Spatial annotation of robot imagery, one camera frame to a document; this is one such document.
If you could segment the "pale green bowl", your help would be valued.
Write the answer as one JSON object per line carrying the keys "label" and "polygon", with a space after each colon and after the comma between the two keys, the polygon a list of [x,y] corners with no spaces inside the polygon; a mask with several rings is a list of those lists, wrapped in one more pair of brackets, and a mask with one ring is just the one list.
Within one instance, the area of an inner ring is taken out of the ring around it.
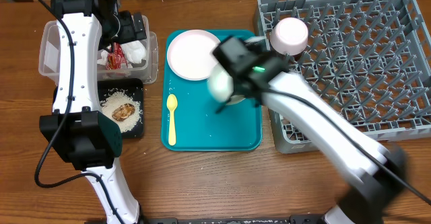
{"label": "pale green bowl", "polygon": [[220,64],[216,64],[211,70],[207,85],[211,96],[220,103],[233,105],[245,99],[242,95],[234,94],[233,78]]}

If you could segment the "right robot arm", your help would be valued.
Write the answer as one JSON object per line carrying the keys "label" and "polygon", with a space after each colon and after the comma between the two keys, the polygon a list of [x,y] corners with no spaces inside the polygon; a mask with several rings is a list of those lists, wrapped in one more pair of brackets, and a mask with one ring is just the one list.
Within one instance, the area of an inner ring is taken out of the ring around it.
{"label": "right robot arm", "polygon": [[229,36],[213,56],[231,77],[225,90],[212,90],[227,104],[235,95],[253,98],[289,120],[331,161],[350,185],[318,223],[382,223],[385,209],[405,189],[407,156],[368,137],[322,100],[301,74],[276,52]]}

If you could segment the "white napkin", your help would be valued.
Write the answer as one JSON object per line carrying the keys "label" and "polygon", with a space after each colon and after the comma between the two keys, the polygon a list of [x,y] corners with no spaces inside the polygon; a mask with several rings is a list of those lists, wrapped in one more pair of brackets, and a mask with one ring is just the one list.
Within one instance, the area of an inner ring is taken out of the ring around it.
{"label": "white napkin", "polygon": [[[128,62],[128,68],[132,68],[133,65],[140,64],[147,55],[147,50],[143,44],[140,43],[140,41],[133,41],[120,45],[123,49],[123,52],[125,53],[126,60]],[[102,50],[100,53],[100,58],[97,60],[97,64],[106,68],[107,55],[111,51],[111,46],[108,47],[108,50]]]}

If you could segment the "pink bowl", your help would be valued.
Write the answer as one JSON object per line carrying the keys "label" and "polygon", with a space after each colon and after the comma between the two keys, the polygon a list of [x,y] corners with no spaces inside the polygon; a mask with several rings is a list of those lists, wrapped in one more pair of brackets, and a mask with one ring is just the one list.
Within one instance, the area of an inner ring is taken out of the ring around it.
{"label": "pink bowl", "polygon": [[298,18],[284,18],[272,30],[269,41],[280,54],[301,54],[308,44],[307,25]]}

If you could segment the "red ketchup packet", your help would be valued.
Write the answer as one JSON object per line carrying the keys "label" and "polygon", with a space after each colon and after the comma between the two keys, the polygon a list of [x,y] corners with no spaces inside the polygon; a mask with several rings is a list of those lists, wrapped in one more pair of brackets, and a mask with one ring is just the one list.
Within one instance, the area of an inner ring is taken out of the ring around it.
{"label": "red ketchup packet", "polygon": [[111,49],[112,51],[109,52],[107,55],[106,68],[108,70],[127,69],[128,62],[126,60],[125,53],[121,48],[121,45],[115,42]]}

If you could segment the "white rice pile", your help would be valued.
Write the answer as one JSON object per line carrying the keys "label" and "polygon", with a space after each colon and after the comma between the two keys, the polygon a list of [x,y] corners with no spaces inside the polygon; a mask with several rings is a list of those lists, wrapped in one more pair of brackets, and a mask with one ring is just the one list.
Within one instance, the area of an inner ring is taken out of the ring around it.
{"label": "white rice pile", "polygon": [[[133,100],[131,96],[126,94],[125,90],[117,88],[110,89],[104,96],[106,98],[100,102],[102,113],[117,123],[122,133],[132,131],[132,129],[141,122],[140,114],[142,110],[140,109],[140,102]],[[135,113],[122,122],[114,120],[112,118],[112,112],[126,103],[134,105]]]}

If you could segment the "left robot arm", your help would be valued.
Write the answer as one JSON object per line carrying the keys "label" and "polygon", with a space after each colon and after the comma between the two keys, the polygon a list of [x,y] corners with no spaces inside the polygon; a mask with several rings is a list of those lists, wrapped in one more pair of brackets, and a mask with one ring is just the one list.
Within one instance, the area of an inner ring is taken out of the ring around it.
{"label": "left robot arm", "polygon": [[[44,7],[55,17],[59,31],[59,82],[51,114],[39,120],[48,145],[34,181],[41,188],[54,188],[86,178],[107,223],[147,223],[121,169],[121,130],[102,113],[96,63],[100,49],[144,39],[143,24],[128,11],[120,12],[118,0],[51,0]],[[40,171],[51,149],[79,173],[43,184]]]}

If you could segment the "brown food scraps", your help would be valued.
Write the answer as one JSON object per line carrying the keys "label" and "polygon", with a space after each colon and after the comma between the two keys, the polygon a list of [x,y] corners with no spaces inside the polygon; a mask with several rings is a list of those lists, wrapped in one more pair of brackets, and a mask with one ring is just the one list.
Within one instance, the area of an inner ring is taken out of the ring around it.
{"label": "brown food scraps", "polygon": [[130,103],[119,106],[112,112],[112,118],[118,122],[122,122],[135,113],[134,105]]}

